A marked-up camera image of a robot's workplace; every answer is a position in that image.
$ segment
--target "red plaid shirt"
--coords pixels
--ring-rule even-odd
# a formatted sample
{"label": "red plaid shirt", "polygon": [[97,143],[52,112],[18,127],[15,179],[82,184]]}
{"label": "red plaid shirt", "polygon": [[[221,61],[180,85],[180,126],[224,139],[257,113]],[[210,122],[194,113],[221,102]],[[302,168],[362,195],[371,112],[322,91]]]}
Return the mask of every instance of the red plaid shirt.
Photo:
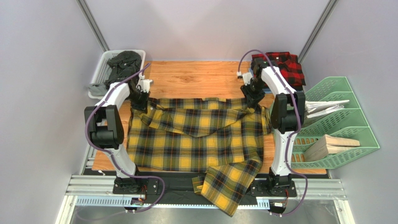
{"label": "red plaid shirt", "polygon": [[[270,58],[270,60],[277,62],[282,76],[286,79],[289,85],[293,87],[306,85],[303,70],[301,69],[301,64],[298,63],[297,55],[291,55],[289,52],[268,52],[265,54]],[[258,57],[262,57],[266,60],[262,54],[251,56],[252,59]]]}

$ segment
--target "green plastic rack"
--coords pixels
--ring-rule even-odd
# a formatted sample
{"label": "green plastic rack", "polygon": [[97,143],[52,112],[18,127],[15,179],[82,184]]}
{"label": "green plastic rack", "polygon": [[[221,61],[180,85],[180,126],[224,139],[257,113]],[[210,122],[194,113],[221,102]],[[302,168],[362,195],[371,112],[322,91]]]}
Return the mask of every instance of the green plastic rack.
{"label": "green plastic rack", "polygon": [[[306,92],[307,101],[345,100],[344,109],[303,127],[293,146],[292,168],[335,169],[380,148],[346,77],[328,77]],[[302,161],[302,154],[323,135],[356,139],[360,147],[329,155],[313,162]]]}

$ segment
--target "wooden tabletop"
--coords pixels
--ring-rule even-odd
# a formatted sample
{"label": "wooden tabletop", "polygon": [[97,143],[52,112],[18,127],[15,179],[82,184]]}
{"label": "wooden tabletop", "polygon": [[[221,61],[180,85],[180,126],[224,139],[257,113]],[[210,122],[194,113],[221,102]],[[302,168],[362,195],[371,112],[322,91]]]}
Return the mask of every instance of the wooden tabletop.
{"label": "wooden tabletop", "polygon": [[[243,81],[236,78],[239,62],[204,61],[155,61],[145,71],[145,77],[152,79],[150,89],[152,98],[242,98],[240,90]],[[249,62],[243,62],[241,71],[246,72]],[[270,107],[274,100],[266,94],[260,105]],[[124,146],[127,144],[130,102],[125,101],[119,110],[124,128]],[[260,173],[268,173],[274,159],[275,143],[272,134],[264,136],[264,161]],[[109,159],[97,152],[93,170],[114,170]],[[140,171],[158,171],[152,168],[139,168]],[[326,174],[324,169],[296,169],[304,174]]]}

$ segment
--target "metal floor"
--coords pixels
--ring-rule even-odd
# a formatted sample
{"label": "metal floor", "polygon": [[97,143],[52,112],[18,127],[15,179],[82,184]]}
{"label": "metal floor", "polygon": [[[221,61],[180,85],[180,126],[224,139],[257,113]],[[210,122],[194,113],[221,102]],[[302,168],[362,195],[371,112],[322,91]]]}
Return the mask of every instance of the metal floor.
{"label": "metal floor", "polygon": [[[290,211],[296,207],[298,201],[289,200]],[[82,218],[101,218],[123,211],[119,207],[86,206],[75,207],[75,211]],[[293,215],[278,218],[270,216],[266,210],[237,210],[233,217],[229,217],[218,209],[164,209],[153,208],[143,213],[121,214],[106,220],[87,222],[75,215],[71,224],[339,224],[339,218],[333,200],[308,200]]]}

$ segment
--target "white plastic basket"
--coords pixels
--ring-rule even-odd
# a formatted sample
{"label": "white plastic basket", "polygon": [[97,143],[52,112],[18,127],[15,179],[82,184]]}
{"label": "white plastic basket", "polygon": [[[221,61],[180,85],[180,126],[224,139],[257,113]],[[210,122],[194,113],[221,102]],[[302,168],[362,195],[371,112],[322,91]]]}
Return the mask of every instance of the white plastic basket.
{"label": "white plastic basket", "polygon": [[[112,69],[109,67],[107,62],[123,52],[125,50],[109,50],[106,51],[102,54],[101,59],[99,60],[99,63],[97,65],[97,68],[95,69],[94,77],[91,80],[91,83],[103,83],[106,81],[109,76],[111,75]],[[130,51],[135,51],[141,56],[141,68],[144,68],[144,63],[145,63],[145,51],[144,50],[130,50]],[[90,91],[88,92],[88,97],[91,99],[102,99],[103,96],[93,96]]]}

